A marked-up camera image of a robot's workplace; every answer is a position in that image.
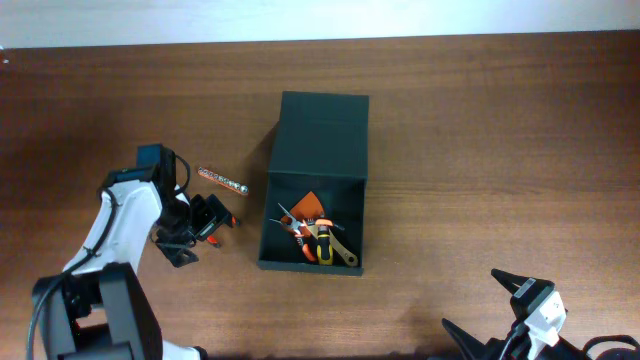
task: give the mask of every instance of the toolbox lid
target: toolbox lid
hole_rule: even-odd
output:
[[[270,173],[367,178],[369,97],[285,91]]]

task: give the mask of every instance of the orange triangular object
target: orange triangular object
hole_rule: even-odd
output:
[[[318,197],[313,191],[309,191],[289,212],[299,221],[304,219],[317,219],[324,216],[322,204],[320,204],[320,200],[318,200]],[[280,221],[289,223],[289,218],[283,216]],[[311,232],[307,228],[301,228],[300,231],[305,237],[311,236]]]

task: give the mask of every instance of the brown table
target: brown table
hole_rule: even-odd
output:
[[[494,267],[555,281],[577,346],[638,337],[639,43],[609,32],[7,50],[0,357],[24,353],[31,288],[79,249],[107,172],[153,142],[252,191],[193,179],[190,193],[245,220],[220,230],[222,249],[196,247],[199,263],[174,269],[147,246],[139,278],[178,344],[433,353],[453,346],[442,317],[504,338],[513,314]],[[255,264],[283,90],[371,96],[362,278]]]

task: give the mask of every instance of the wall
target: wall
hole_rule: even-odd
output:
[[[0,0],[5,48],[637,28],[637,0]]]

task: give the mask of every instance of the toolbox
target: toolbox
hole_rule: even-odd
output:
[[[283,92],[269,164],[261,269],[362,275],[368,115],[368,96]],[[310,191],[326,217],[345,228],[336,238],[358,257],[357,266],[310,263],[294,237],[269,221],[282,216],[278,203],[291,209]]]

